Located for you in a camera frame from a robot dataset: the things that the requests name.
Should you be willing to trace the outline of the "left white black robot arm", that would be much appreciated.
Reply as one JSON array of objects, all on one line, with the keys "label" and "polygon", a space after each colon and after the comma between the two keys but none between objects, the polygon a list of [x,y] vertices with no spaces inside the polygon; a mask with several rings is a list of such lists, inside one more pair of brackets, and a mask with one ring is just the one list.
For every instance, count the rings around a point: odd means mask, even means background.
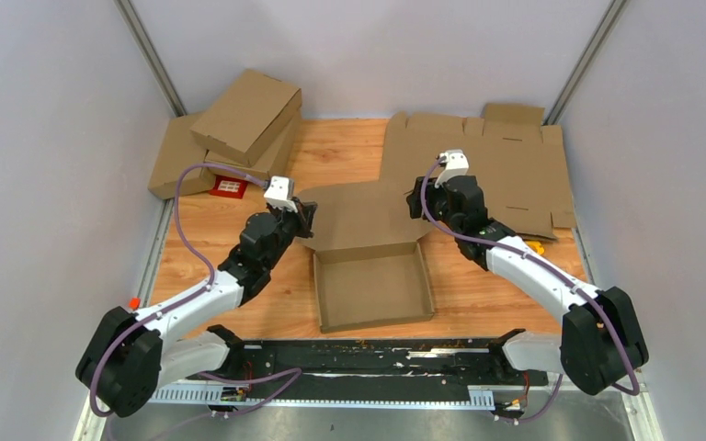
[{"label": "left white black robot arm", "polygon": [[157,390],[200,372],[214,371],[222,379],[243,372],[243,342],[227,328],[214,325],[195,338],[187,335],[252,300],[293,241],[312,237],[316,203],[295,206],[250,216],[239,243],[197,285],[153,307],[115,307],[102,317],[74,373],[92,401],[106,404],[98,416],[130,416]]}]

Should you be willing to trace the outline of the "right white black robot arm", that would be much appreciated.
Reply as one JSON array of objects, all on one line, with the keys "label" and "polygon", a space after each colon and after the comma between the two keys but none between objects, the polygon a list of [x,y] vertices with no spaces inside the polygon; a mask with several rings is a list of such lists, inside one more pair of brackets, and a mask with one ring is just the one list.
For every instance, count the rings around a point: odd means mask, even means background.
[{"label": "right white black robot arm", "polygon": [[566,375],[581,391],[613,387],[636,395],[636,368],[649,359],[633,307],[621,288],[598,288],[534,252],[502,222],[489,217],[475,177],[445,182],[420,176],[406,198],[409,215],[452,236],[460,253],[537,301],[561,325],[560,334],[514,330],[488,358],[488,370],[511,383],[526,370]]}]

